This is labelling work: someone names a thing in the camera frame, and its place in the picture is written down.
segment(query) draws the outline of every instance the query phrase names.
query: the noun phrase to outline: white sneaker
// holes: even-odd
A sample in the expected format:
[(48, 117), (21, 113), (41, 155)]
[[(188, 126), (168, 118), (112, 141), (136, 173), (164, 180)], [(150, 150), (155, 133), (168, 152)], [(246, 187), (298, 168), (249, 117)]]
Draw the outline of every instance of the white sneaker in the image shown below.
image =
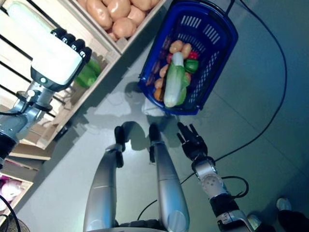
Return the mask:
[(276, 203), (276, 207), (279, 209), (279, 211), (282, 211), (282, 210), (292, 210), (292, 206), (291, 206), (291, 203), (289, 201), (289, 199), (287, 198), (279, 198), (277, 200), (277, 203)]
[(254, 230), (256, 230), (262, 224), (257, 215), (254, 214), (250, 214), (249, 216), (247, 216), (247, 220), (249, 221), (250, 225)]

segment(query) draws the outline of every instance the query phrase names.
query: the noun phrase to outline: red bell pepper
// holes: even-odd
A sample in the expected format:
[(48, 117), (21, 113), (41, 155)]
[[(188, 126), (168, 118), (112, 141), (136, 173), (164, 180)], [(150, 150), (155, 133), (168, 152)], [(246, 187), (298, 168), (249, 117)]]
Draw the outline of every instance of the red bell pepper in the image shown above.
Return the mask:
[(189, 56), (188, 56), (188, 59), (197, 59), (197, 58), (198, 58), (197, 52), (191, 51)]

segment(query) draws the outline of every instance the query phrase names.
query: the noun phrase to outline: green bell pepper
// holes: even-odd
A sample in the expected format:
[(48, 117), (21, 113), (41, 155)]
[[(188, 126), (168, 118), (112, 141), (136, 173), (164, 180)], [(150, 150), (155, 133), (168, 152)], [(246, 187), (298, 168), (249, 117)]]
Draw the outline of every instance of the green bell pepper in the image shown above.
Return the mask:
[(195, 73), (198, 69), (198, 60), (196, 59), (187, 59), (184, 64), (184, 69), (188, 73)]

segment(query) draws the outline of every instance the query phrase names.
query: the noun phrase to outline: potato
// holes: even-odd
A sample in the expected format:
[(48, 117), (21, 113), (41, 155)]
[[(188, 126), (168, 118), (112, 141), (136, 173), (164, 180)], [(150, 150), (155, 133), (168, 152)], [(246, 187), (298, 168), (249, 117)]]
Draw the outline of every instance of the potato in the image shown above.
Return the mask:
[(157, 101), (163, 101), (163, 97), (164, 97), (164, 94), (162, 93), (162, 89), (161, 88), (157, 88), (154, 92), (154, 98), (157, 100)]
[(189, 43), (186, 43), (182, 48), (183, 59), (187, 59), (190, 52), (192, 50), (192, 46)]
[(130, 11), (130, 13), (129, 13), (129, 15), (127, 17), (132, 19), (132, 21), (138, 27), (142, 23), (142, 21), (145, 19), (146, 12), (145, 11), (141, 11), (139, 8), (131, 5), (131, 11)]
[(164, 78), (159, 78), (159, 79), (157, 79), (157, 80), (155, 81), (154, 87), (155, 87), (155, 88), (162, 88), (163, 83), (164, 83)]
[(77, 0), (81, 7), (86, 10), (87, 0)]
[(151, 9), (152, 0), (131, 0), (131, 3), (142, 11), (148, 11)]
[(117, 37), (115, 36), (115, 34), (112, 32), (112, 29), (108, 29), (107, 31), (107, 34), (111, 37), (111, 39), (113, 40), (113, 41), (117, 41), (118, 39), (117, 39)]
[(169, 65), (167, 64), (167, 65), (163, 66), (163, 68), (160, 70), (159, 76), (160, 76), (161, 78), (164, 78), (164, 77), (165, 77), (165, 74), (166, 74), (168, 68), (169, 68)]
[(160, 0), (151, 0), (151, 8), (153, 8), (155, 5), (157, 5), (158, 2), (160, 2)]
[(135, 31), (136, 25), (129, 18), (119, 18), (112, 26), (112, 32), (118, 39), (131, 37)]
[(87, 0), (86, 9), (104, 30), (112, 27), (112, 18), (108, 9), (100, 0)]
[(112, 0), (102, 0), (104, 5), (108, 6), (111, 3)]
[(180, 52), (183, 48), (183, 42), (181, 40), (176, 40), (169, 47), (169, 52), (174, 54), (176, 52)]
[(127, 17), (131, 11), (130, 0), (112, 0), (107, 9), (113, 21)]

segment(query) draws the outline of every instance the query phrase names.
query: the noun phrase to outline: basket handle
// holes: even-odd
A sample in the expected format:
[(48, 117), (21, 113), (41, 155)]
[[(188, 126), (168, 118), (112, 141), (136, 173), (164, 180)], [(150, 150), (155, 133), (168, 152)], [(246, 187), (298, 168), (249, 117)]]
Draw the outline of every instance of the basket handle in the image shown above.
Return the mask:
[(235, 3), (235, 0), (231, 0), (226, 12), (225, 12), (225, 15), (228, 16), (228, 13), (230, 13), (230, 10), (232, 9), (233, 5)]

